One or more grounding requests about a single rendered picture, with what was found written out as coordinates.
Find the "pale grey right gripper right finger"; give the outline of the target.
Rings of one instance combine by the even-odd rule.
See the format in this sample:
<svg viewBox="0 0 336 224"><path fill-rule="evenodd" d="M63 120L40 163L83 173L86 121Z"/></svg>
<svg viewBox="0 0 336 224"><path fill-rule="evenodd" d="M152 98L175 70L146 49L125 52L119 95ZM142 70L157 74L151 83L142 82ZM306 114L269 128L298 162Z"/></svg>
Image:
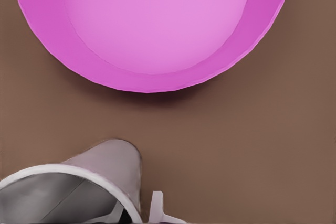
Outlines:
<svg viewBox="0 0 336 224"><path fill-rule="evenodd" d="M153 191L148 223L187 224L187 222L182 219L178 219L164 213L164 200L162 191Z"/></svg>

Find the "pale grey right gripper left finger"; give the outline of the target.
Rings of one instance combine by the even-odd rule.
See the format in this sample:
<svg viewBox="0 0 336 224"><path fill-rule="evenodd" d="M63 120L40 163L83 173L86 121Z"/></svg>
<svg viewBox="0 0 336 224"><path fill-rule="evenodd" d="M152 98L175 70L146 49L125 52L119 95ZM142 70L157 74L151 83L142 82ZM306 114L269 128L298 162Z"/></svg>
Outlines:
<svg viewBox="0 0 336 224"><path fill-rule="evenodd" d="M102 221L129 221L129 215L124 206L117 201L112 212L103 216Z"/></svg>

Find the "white IKEA cup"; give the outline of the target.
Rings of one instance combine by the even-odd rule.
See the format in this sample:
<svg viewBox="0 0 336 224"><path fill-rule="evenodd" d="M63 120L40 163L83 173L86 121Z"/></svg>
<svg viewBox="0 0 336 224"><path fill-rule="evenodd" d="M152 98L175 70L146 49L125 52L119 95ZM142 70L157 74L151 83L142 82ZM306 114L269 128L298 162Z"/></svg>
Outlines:
<svg viewBox="0 0 336 224"><path fill-rule="evenodd" d="M0 224L141 223L141 174L141 155L124 140L22 169L0 180ZM129 221L102 221L117 201Z"/></svg>

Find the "round pink tray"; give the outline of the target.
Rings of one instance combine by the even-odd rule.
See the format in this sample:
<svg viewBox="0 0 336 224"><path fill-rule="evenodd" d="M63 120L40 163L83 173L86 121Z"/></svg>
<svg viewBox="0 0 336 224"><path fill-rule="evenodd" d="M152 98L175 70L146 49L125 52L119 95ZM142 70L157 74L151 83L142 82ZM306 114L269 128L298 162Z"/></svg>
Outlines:
<svg viewBox="0 0 336 224"><path fill-rule="evenodd" d="M285 0L18 0L58 61L117 90L175 91L247 56Z"/></svg>

